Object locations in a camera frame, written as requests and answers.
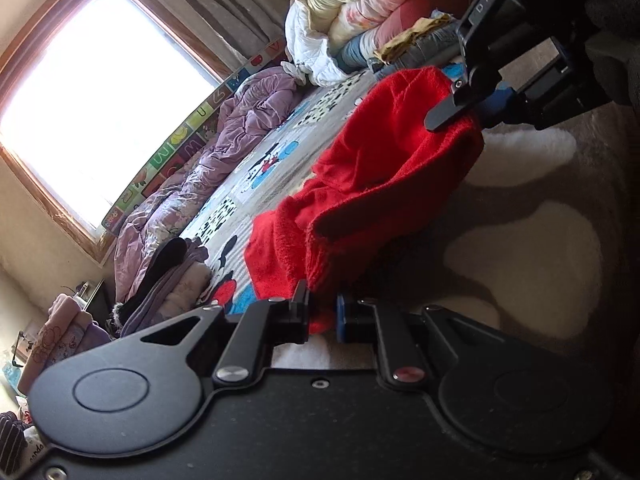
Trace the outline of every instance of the brown and white plush blanket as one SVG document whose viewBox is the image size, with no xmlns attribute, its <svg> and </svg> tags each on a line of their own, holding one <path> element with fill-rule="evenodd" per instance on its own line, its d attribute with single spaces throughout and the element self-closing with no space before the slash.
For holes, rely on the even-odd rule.
<svg viewBox="0 0 640 480">
<path fill-rule="evenodd" d="M 534 72 L 544 56 L 528 54 L 505 78 Z M 485 131 L 484 152 L 440 217 L 386 247 L 356 291 L 408 309 L 438 303 L 610 368 L 636 333 L 625 231 L 627 139 L 637 129 L 610 104 L 540 132 Z M 279 348 L 274 364 L 360 367 L 370 356 L 315 336 Z"/>
</svg>

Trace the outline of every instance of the red fleece clothing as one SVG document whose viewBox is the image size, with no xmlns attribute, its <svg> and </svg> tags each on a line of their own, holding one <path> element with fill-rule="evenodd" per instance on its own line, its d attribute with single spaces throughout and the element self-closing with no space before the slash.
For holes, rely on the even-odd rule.
<svg viewBox="0 0 640 480">
<path fill-rule="evenodd" d="M 425 129 L 427 111 L 449 87 L 433 67 L 382 80 L 319 157 L 316 176 L 254 219 L 244 259 L 259 299 L 290 298 L 306 279 L 325 308 L 312 326 L 320 332 L 333 324 L 339 287 L 353 283 L 388 241 L 439 213 L 483 146 L 469 116 L 441 133 Z"/>
</svg>

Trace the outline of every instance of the purple comforter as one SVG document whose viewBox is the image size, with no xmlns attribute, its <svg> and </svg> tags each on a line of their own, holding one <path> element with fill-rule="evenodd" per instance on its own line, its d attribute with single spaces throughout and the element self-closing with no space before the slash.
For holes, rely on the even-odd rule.
<svg viewBox="0 0 640 480">
<path fill-rule="evenodd" d="M 122 227 L 114 256 L 116 301 L 136 293 L 158 246 L 187 227 L 227 175 L 285 121 L 299 100 L 295 80 L 278 66 L 246 79 L 222 104 L 219 135 L 165 180 Z"/>
</svg>

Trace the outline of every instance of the cartoon print bed sheet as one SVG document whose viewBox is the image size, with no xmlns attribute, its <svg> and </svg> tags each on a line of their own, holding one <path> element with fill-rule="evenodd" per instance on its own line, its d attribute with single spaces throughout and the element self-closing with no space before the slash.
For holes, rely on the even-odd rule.
<svg viewBox="0 0 640 480">
<path fill-rule="evenodd" d="M 238 314 L 255 301 L 244 263 L 254 218 L 298 189 L 374 83 L 362 72 L 314 90 L 236 167 L 182 232 L 183 238 L 199 236 L 209 250 L 212 279 L 199 304 L 218 304 Z"/>
</svg>

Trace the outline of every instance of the metal screw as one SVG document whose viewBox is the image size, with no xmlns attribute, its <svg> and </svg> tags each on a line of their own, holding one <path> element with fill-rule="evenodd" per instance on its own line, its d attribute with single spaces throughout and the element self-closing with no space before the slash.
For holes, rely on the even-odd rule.
<svg viewBox="0 0 640 480">
<path fill-rule="evenodd" d="M 66 480 L 66 473 L 59 467 L 50 467 L 44 473 L 46 480 Z"/>
<path fill-rule="evenodd" d="M 326 379 L 316 379 L 311 383 L 311 385 L 318 390 L 324 390 L 329 387 L 329 381 Z"/>
<path fill-rule="evenodd" d="M 574 480 L 592 480 L 595 476 L 596 473 L 585 469 L 584 471 L 580 471 L 578 474 L 576 474 Z"/>
<path fill-rule="evenodd" d="M 358 303 L 361 305 L 376 306 L 377 301 L 378 300 L 376 300 L 376 298 L 362 298 L 361 300 L 358 300 Z"/>
<path fill-rule="evenodd" d="M 219 368 L 216 377 L 225 383 L 237 383 L 244 381 L 249 376 L 249 370 L 241 366 L 225 366 Z"/>
<path fill-rule="evenodd" d="M 400 381 L 401 383 L 419 383 L 424 379 L 425 375 L 426 374 L 424 370 L 422 370 L 422 368 L 418 368 L 415 366 L 405 366 L 403 368 L 398 368 L 398 370 L 394 372 L 394 379 L 396 381 Z"/>
</svg>

